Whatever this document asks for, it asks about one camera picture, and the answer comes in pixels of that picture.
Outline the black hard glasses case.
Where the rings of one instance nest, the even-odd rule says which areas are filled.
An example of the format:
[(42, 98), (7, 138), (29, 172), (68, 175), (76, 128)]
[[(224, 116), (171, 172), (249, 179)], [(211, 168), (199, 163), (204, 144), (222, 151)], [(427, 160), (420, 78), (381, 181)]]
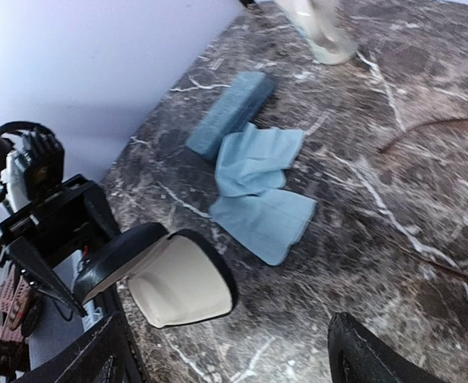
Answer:
[(73, 294), (85, 304), (121, 279), (158, 329), (227, 316), (238, 302), (234, 276), (214, 246), (196, 231), (169, 233), (160, 223), (133, 227), (102, 247), (79, 272)]

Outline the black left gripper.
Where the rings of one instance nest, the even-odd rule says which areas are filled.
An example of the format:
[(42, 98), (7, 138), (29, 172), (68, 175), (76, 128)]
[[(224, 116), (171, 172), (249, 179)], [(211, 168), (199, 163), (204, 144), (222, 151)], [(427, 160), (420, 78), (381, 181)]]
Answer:
[[(119, 234), (103, 188), (83, 175), (73, 176), (42, 201), (0, 222), (0, 266), (15, 261), (41, 292), (83, 318), (87, 312), (51, 267), (76, 250), (97, 251)], [(29, 243), (14, 243), (21, 237)]]

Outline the light blue cleaning cloth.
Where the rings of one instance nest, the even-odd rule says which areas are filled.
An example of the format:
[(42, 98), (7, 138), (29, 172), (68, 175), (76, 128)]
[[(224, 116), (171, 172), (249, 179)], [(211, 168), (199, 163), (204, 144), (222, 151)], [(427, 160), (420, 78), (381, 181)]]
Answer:
[(284, 171), (293, 164), (304, 139), (300, 129), (259, 129), (251, 123), (227, 135), (215, 166), (219, 194), (240, 197), (282, 188)]
[(301, 240), (316, 206), (305, 195), (270, 189), (260, 195), (220, 196), (210, 216), (261, 261), (278, 266)]

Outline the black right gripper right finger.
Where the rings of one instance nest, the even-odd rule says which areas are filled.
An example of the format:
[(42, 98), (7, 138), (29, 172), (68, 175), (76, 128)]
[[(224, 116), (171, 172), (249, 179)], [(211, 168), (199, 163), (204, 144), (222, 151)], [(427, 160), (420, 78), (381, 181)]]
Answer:
[(328, 324), (328, 358), (333, 382), (440, 382), (397, 354), (346, 312)]

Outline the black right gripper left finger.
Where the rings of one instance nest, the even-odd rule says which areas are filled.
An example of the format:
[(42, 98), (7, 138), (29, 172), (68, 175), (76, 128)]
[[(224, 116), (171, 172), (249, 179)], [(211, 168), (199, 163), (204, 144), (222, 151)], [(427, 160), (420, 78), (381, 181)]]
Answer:
[(141, 382), (120, 313), (102, 318), (52, 360), (18, 382)]

